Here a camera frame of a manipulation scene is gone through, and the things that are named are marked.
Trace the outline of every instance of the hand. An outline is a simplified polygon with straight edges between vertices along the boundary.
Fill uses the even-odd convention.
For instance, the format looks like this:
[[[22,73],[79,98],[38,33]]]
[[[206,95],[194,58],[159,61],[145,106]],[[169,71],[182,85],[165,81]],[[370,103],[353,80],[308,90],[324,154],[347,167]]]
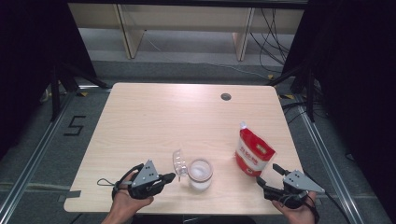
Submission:
[[[311,199],[306,198],[305,202],[311,206],[315,206],[313,202],[315,201],[317,194],[314,191],[310,191],[308,192],[308,196],[312,201]],[[290,224],[315,224],[314,214],[306,205],[302,205],[296,209],[290,209],[278,201],[272,201],[272,204],[289,220]]]
[[[125,177],[125,180],[130,180],[131,173]],[[144,206],[151,204],[154,201],[154,197],[148,197],[147,199],[137,200],[131,198],[125,185],[120,185],[120,190],[114,196],[113,204],[111,204],[110,212],[107,214],[102,224],[121,224],[128,221],[134,214]]]

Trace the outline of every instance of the snack bag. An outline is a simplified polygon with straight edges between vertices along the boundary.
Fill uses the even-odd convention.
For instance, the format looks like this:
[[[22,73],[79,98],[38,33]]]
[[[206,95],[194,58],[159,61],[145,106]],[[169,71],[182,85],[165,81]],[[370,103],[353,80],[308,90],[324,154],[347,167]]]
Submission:
[[[235,152],[236,162],[247,175],[259,176],[276,152],[259,136],[241,122],[239,147]]]

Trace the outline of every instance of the light wood tabletop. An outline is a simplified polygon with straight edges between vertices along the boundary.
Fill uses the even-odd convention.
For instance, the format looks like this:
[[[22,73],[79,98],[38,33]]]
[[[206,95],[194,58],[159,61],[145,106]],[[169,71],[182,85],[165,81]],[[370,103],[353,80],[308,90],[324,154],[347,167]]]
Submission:
[[[227,93],[230,100],[223,100]],[[93,133],[68,198],[68,212],[108,212],[112,183],[128,170],[152,160],[159,174],[174,173],[173,152],[182,149],[186,163],[205,158],[212,163],[211,186],[197,191],[181,177],[165,185],[141,214],[269,215],[279,214],[254,177],[239,169],[234,153],[240,122],[269,143],[271,162],[302,170],[288,124],[273,87],[204,84],[117,83]],[[282,187],[282,177],[268,163],[262,178]]]

